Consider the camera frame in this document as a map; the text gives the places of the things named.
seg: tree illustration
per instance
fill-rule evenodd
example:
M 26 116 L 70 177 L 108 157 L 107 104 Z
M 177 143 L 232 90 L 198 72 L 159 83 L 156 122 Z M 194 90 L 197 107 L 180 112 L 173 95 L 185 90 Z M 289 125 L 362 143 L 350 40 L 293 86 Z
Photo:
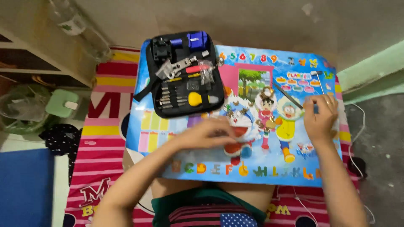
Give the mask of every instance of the tree illustration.
M 247 82 L 255 82 L 257 80 L 260 80 L 261 75 L 265 74 L 265 73 L 266 73 L 265 71 L 255 71 L 255 70 L 248 70 L 248 69 L 240 69 L 239 70 L 238 78 L 243 83 L 243 94 L 241 96 L 242 98 L 247 97 L 247 93 L 246 93 Z

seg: plastic bottle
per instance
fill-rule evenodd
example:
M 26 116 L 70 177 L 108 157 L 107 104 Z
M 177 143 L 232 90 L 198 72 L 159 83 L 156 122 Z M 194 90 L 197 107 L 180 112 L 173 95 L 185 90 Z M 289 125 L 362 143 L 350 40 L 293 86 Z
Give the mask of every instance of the plastic bottle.
M 112 51 L 105 39 L 81 15 L 77 6 L 69 0 L 49 0 L 49 16 L 69 36 L 77 36 L 87 53 L 97 62 L 106 62 Z

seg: black polka dot cloth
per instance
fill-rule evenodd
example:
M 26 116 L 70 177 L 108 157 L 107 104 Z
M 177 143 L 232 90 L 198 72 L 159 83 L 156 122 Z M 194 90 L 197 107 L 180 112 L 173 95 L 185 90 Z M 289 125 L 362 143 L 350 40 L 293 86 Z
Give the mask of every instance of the black polka dot cloth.
M 81 132 L 82 129 L 78 130 L 70 124 L 56 124 L 39 134 L 39 137 L 45 141 L 45 146 L 50 149 L 53 155 L 63 156 L 67 154 L 69 158 L 69 186 L 72 180 Z

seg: person's hand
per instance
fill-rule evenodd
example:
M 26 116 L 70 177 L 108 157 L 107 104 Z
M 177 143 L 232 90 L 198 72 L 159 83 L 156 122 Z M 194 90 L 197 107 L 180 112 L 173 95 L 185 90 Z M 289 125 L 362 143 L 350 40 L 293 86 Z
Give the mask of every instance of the person's hand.
M 207 118 L 172 139 L 180 149 L 201 149 L 236 143 L 235 134 L 226 117 Z
M 314 104 L 318 113 L 314 113 Z M 304 103 L 304 127 L 312 143 L 332 140 L 331 128 L 338 117 L 338 101 L 332 95 L 310 96 Z

